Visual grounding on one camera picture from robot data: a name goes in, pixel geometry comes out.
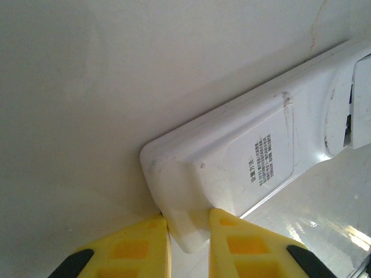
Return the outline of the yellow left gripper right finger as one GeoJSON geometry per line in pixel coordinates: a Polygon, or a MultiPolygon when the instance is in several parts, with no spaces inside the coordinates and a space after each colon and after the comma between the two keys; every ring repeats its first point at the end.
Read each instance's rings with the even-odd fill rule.
{"type": "Polygon", "coordinates": [[[305,245],[222,209],[209,228],[209,278],[337,278],[305,245]]]}

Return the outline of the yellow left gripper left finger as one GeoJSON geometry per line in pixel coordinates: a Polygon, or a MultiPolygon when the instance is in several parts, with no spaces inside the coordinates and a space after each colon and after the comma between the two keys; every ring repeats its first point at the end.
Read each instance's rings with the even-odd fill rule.
{"type": "Polygon", "coordinates": [[[151,217],[76,249],[48,278],[171,278],[164,217],[151,217]]]}

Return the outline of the white remote control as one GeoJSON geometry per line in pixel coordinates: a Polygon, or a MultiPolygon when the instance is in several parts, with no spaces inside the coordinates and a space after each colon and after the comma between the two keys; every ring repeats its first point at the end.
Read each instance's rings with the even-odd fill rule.
{"type": "Polygon", "coordinates": [[[371,143],[371,37],[344,42],[149,142],[140,163],[188,254],[209,211],[238,217],[317,163],[371,143]]]}

